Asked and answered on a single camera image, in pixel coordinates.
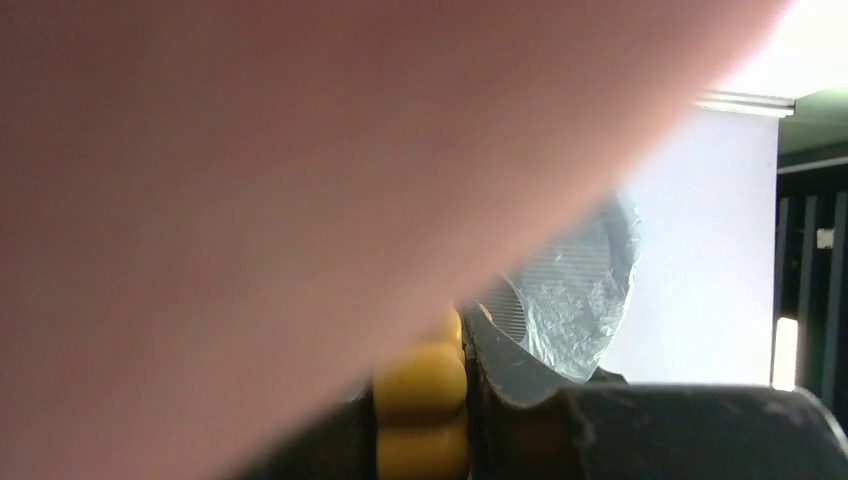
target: ceiling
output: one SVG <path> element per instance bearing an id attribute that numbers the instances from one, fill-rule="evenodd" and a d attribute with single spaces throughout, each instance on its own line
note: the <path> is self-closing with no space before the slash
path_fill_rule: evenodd
<path id="1" fill-rule="evenodd" d="M 848 88 L 801 97 L 795 103 L 795 115 L 780 120 L 780 155 L 839 143 L 848 143 Z"/>

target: gray plastic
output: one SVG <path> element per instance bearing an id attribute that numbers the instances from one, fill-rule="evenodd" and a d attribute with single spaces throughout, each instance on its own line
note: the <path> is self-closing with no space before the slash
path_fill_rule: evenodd
<path id="1" fill-rule="evenodd" d="M 624 319 L 640 227 L 635 205 L 619 192 L 505 275 L 526 315 L 521 346 L 572 381 L 592 376 Z"/>

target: plastic bag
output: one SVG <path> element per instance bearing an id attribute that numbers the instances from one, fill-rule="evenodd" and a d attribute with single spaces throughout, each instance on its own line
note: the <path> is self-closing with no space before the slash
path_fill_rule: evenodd
<path id="1" fill-rule="evenodd" d="M 587 381 L 624 319 L 641 242 L 636 207 L 619 192 L 505 274 L 525 315 L 521 346 L 566 378 Z"/>

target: yellow bead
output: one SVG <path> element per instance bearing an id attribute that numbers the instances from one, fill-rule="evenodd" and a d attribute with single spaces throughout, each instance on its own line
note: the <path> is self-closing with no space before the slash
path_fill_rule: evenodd
<path id="1" fill-rule="evenodd" d="M 465 480 L 468 457 L 464 421 L 377 431 L 378 480 Z"/>
<path id="2" fill-rule="evenodd" d="M 462 408 L 467 389 L 465 365 L 454 346 L 414 346 L 374 375 L 377 423 L 420 425 L 450 419 Z"/>
<path id="3" fill-rule="evenodd" d="M 450 343 L 458 351 L 462 351 L 462 320 L 459 318 L 459 312 L 453 308 L 450 310 L 447 321 L 433 336 L 433 340 Z"/>

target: skin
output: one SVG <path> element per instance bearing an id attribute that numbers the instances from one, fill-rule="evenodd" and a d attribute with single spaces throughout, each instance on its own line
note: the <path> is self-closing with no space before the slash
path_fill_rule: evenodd
<path id="1" fill-rule="evenodd" d="M 0 478 L 232 471 L 575 219 L 781 9 L 0 0 Z"/>

